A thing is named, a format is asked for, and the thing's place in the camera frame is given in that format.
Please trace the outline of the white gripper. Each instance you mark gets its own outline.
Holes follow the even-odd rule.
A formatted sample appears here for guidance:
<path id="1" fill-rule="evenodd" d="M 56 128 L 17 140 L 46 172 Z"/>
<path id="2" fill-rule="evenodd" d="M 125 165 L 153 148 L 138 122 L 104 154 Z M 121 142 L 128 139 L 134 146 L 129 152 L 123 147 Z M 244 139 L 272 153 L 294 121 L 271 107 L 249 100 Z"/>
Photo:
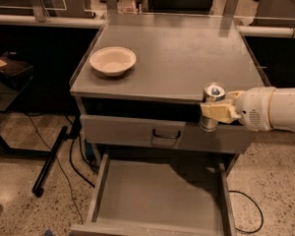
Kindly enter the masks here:
<path id="1" fill-rule="evenodd" d="M 274 91 L 274 87 L 229 91 L 225 99 L 235 101 L 235 106 L 230 103 L 202 103 L 202 114 L 206 118 L 226 124 L 239 119 L 239 122 L 251 131 L 270 131 L 268 113 Z"/>

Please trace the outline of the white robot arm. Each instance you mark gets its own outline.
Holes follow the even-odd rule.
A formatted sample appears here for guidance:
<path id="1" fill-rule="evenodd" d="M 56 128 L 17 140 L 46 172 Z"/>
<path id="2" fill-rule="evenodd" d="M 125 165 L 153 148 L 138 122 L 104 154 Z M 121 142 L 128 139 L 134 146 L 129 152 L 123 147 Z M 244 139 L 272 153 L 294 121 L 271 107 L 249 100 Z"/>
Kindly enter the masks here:
<path id="1" fill-rule="evenodd" d="M 228 92 L 216 102 L 201 104 L 204 117 L 225 124 L 238 121 L 251 131 L 295 133 L 295 88 L 250 88 Z"/>

